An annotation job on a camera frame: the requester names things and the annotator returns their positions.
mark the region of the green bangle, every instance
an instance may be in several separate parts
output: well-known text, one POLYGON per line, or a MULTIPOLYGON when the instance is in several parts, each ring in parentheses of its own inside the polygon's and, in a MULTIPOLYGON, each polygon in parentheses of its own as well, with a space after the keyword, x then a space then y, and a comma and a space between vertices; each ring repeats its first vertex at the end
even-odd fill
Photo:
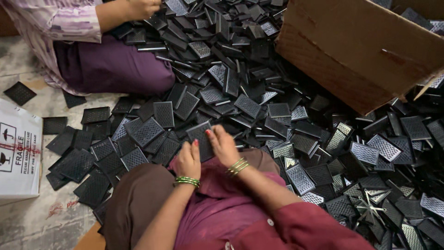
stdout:
POLYGON ((198 188, 200 186, 199 180, 193 179, 190 177, 184 177, 184 176, 177 177, 174 183, 175 184, 181 184, 181 183, 193 184, 194 186, 196 186, 196 188, 198 188))
POLYGON ((247 162, 247 161, 244 161, 244 162, 242 162, 241 164, 237 165, 236 167, 228 169, 227 172, 232 174, 232 173, 236 172, 237 169, 239 169, 239 168, 241 168, 242 166, 244 166, 245 164, 248 164, 248 162, 247 162))
POLYGON ((176 178, 176 180, 178 180, 178 179, 182 179, 182 180, 190 180, 190 181, 197 181, 197 182, 199 182, 199 180, 197 180, 197 179, 193 179, 193 178, 185 177, 185 176, 179 176, 179 177, 176 178))
POLYGON ((243 160, 244 160, 244 157, 240 158, 239 161, 237 161, 236 163, 231 165, 231 167, 228 169, 228 172, 233 171, 234 169, 238 168, 239 165, 242 165, 244 162, 246 162, 246 161, 243 161, 243 160))
POLYGON ((240 158, 239 161, 237 161, 236 163, 234 163, 233 165, 231 165, 230 168, 235 167, 238 163, 240 163, 242 160, 244 159, 244 157, 240 158))
POLYGON ((239 168, 239 170, 237 170, 236 172, 233 173, 233 176, 236 176, 239 172, 241 172, 244 168, 248 167, 249 164, 247 163, 245 166, 239 168))

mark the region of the striped purple top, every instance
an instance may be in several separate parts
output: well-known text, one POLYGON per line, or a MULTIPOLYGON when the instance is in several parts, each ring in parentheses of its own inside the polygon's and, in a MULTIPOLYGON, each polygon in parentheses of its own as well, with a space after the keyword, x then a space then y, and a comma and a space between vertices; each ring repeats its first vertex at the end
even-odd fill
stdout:
POLYGON ((0 0, 32 51, 43 63, 46 83, 74 95, 60 76, 52 42, 55 40, 100 43, 99 20, 94 0, 0 0))

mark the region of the white cardboard box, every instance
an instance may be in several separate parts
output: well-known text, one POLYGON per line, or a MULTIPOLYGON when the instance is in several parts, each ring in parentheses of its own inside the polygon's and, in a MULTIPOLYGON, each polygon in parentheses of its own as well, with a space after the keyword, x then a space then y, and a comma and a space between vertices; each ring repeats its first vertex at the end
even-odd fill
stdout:
POLYGON ((43 119, 0 99, 0 205, 39 196, 43 119))

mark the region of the concrete floor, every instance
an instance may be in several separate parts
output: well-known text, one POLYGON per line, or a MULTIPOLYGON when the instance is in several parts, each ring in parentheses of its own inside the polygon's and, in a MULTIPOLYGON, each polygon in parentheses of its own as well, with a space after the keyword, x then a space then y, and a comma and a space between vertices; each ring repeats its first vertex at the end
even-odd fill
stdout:
MULTIPOLYGON (((0 37, 0 98, 12 102, 3 91, 21 81, 37 93, 23 108, 39 117, 67 116, 69 126, 82 129, 84 109, 112 108, 122 96, 92 94, 86 97, 87 103, 68 109, 62 90, 46 85, 40 73, 38 59, 19 36, 0 37)), ((0 250, 72 249, 96 221, 89 207, 77 203, 78 198, 72 191, 78 184, 70 182, 54 191, 46 179, 48 167, 59 159, 45 148, 54 137, 43 137, 40 196, 0 206, 0 250), (51 205, 58 202, 63 209, 50 216, 51 205)))

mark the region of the sleeve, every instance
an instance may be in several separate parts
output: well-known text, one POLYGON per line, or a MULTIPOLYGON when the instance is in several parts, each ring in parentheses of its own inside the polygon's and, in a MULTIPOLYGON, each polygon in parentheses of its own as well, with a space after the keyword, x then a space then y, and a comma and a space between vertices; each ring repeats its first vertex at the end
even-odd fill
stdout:
POLYGON ((374 250, 358 233, 339 224, 319 206, 298 202, 273 213, 282 240, 305 250, 374 250))
POLYGON ((40 2, 10 1, 25 19, 53 40, 101 42, 95 6, 59 8, 40 2))

